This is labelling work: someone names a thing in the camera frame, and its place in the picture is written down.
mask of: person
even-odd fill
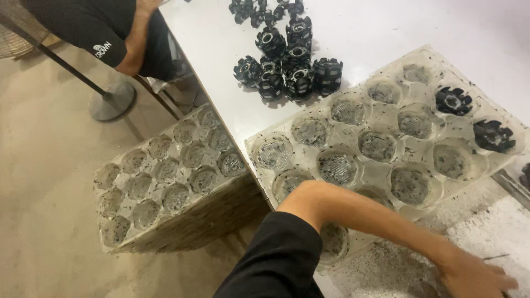
[[[161,0],[21,0],[51,33],[110,67],[170,81],[184,73]]]
[[[454,246],[366,197],[323,182],[304,181],[265,217],[214,298],[323,297],[313,279],[325,222],[388,239],[436,266],[454,298],[502,298],[517,281],[500,267]]]

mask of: metal chair leg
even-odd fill
[[[179,116],[176,115],[175,111],[173,111],[167,105],[167,103],[165,103],[165,101],[160,97],[160,95],[153,92],[153,89],[151,89],[151,86],[149,86],[149,84],[146,81],[144,81],[142,77],[140,77],[139,75],[135,75],[134,79],[137,80],[140,84],[142,84],[142,86],[164,107],[164,109],[166,109],[171,114],[171,116],[173,116],[176,120],[180,120]]]

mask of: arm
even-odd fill
[[[485,264],[368,198],[326,182],[303,182],[277,211],[296,215],[319,232],[330,221],[415,250],[437,265],[455,298],[502,298],[501,291],[517,287],[502,268]]]
[[[129,76],[135,76],[140,71],[144,63],[149,20],[160,2],[161,0],[137,0],[131,32],[125,39],[127,54],[116,66],[117,71]]]

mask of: dusty floor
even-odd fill
[[[103,88],[119,76],[75,47],[54,52]],[[132,82],[144,138],[175,123]],[[0,60],[0,296],[211,297],[244,252],[233,235],[191,252],[101,252],[92,173],[139,141],[123,120],[90,118],[93,93],[45,56]],[[258,222],[241,231],[247,242]]]

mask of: finger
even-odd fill
[[[499,267],[499,266],[495,266],[495,265],[490,265],[490,264],[486,264],[486,266],[493,272],[497,273],[497,274],[506,274],[506,272],[504,271],[504,269],[502,267]]]
[[[500,288],[503,291],[516,289],[519,288],[519,283],[515,278],[502,276],[500,277]]]

